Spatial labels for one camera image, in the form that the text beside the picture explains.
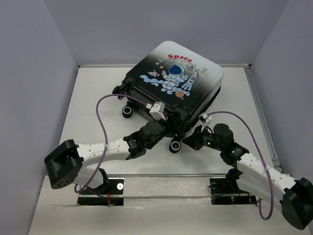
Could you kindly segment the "black suitcase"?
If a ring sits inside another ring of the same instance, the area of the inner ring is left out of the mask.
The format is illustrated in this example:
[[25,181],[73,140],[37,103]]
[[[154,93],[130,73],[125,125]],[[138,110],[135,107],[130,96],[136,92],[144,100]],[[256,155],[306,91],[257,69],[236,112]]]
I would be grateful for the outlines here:
[[127,72],[121,85],[113,89],[118,99],[127,98],[122,115],[130,118],[137,111],[147,120],[152,115],[144,103],[164,103],[162,136],[151,127],[139,131],[144,147],[152,148],[162,138],[172,138],[169,150],[177,153],[181,140],[196,125],[199,116],[221,90],[224,70],[218,64],[173,41],[164,41]]

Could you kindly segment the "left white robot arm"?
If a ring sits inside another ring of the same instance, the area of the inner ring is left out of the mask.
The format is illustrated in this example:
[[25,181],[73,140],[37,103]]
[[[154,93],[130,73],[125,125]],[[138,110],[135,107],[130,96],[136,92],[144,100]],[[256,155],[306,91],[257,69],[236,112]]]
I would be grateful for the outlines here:
[[139,158],[164,137],[176,137],[184,132],[184,123],[176,118],[152,120],[138,131],[109,143],[76,144],[69,139],[56,147],[45,159],[50,186],[64,188],[70,184],[89,184],[97,193],[108,189],[102,169],[92,170],[93,164],[108,161],[127,161]]

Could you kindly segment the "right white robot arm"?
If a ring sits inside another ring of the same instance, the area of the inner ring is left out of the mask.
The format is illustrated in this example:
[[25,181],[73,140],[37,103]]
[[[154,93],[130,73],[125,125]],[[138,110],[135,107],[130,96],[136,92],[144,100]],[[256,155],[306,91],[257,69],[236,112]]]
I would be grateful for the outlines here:
[[313,185],[306,179],[295,179],[264,164],[234,140],[226,124],[217,124],[213,131],[198,126],[182,141],[194,150],[209,147],[220,152],[221,159],[232,166],[225,180],[231,192],[239,189],[266,201],[280,211],[285,220],[304,230],[313,220]]

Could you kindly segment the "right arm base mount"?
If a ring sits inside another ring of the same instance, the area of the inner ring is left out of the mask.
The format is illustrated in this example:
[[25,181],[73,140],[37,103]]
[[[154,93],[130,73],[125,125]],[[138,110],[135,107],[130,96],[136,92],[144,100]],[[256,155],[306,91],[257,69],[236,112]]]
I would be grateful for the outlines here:
[[242,172],[231,169],[222,178],[210,178],[208,192],[211,194],[212,205],[257,205],[254,195],[239,189],[237,180]]

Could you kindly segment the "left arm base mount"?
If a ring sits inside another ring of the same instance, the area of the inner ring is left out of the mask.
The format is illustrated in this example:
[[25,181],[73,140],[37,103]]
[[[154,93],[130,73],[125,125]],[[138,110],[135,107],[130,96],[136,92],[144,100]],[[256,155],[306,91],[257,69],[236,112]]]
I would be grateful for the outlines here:
[[80,206],[123,206],[125,179],[109,177],[102,168],[92,182],[78,194],[77,204]]

